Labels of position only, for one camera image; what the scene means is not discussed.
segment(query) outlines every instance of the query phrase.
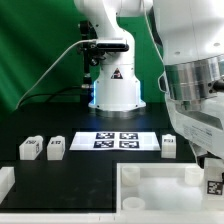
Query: green backdrop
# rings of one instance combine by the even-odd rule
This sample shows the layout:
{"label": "green backdrop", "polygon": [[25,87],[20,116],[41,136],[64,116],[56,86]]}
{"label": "green backdrop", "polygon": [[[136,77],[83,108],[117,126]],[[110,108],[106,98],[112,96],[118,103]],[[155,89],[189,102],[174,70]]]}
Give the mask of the green backdrop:
{"label": "green backdrop", "polygon": [[[58,56],[80,40],[80,20],[85,17],[73,0],[0,0],[0,120]],[[136,39],[136,76],[143,83],[143,99],[163,101],[157,86],[162,65],[143,17],[119,18],[118,23]],[[97,69],[92,75],[97,77]],[[79,85],[82,76],[82,56],[73,50],[32,94]]]}

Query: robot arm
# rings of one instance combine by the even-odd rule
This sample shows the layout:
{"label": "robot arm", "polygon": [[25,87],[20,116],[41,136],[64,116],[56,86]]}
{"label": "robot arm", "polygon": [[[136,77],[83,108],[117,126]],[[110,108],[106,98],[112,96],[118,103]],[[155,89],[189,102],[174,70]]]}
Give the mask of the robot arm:
{"label": "robot arm", "polygon": [[[149,11],[152,0],[144,0]],[[124,33],[117,24],[117,17],[143,15],[142,0],[74,0],[77,9],[92,23],[98,38],[123,38]]]}
{"label": "robot arm", "polygon": [[155,0],[153,8],[164,49],[172,125],[195,151],[201,148],[224,159],[224,3],[170,2]]}
{"label": "robot arm", "polygon": [[[142,0],[74,0],[76,7],[91,22],[97,34],[93,48],[104,51],[100,74],[94,83],[92,112],[105,117],[129,117],[145,107],[140,82],[135,77],[135,41],[120,28],[118,16],[143,15]],[[144,0],[147,11],[152,0]]]}

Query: small white cube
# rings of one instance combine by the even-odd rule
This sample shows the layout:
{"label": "small white cube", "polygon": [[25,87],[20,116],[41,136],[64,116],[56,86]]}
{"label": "small white cube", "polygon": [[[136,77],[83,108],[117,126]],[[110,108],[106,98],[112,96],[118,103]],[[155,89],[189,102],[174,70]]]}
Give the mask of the small white cube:
{"label": "small white cube", "polygon": [[57,136],[50,139],[47,146],[48,160],[62,160],[65,153],[65,138]]}
{"label": "small white cube", "polygon": [[43,137],[29,137],[19,147],[20,160],[35,160],[43,150]]}
{"label": "small white cube", "polygon": [[176,158],[176,136],[162,136],[162,158]]}
{"label": "small white cube", "polygon": [[2,167],[0,170],[0,204],[15,184],[14,167]]}

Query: black table surface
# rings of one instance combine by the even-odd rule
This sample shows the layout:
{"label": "black table surface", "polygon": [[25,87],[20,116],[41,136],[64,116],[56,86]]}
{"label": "black table surface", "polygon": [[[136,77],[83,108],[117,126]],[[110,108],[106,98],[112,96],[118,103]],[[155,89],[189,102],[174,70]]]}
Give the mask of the black table surface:
{"label": "black table surface", "polygon": [[[77,131],[155,132],[177,136],[177,158],[161,159],[160,151],[70,151]],[[19,145],[41,135],[44,148],[35,161],[19,160]],[[64,136],[62,161],[48,161],[51,137]],[[79,103],[33,103],[14,111],[0,125],[0,168],[15,168],[16,184],[0,212],[94,213],[116,212],[117,163],[191,163],[188,141],[176,134],[166,105],[147,104],[146,113],[129,119],[103,118]]]}

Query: warning label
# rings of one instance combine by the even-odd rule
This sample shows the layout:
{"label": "warning label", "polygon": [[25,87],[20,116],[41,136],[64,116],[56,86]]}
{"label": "warning label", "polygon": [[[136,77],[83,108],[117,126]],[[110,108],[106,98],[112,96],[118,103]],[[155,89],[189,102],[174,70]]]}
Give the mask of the warning label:
{"label": "warning label", "polygon": [[195,144],[203,147],[203,148],[211,148],[212,147],[212,131],[206,128],[199,128],[195,126],[187,126],[184,127],[184,135],[190,141]]}
{"label": "warning label", "polygon": [[123,79],[120,70],[117,68],[114,74],[111,76],[111,79]]}

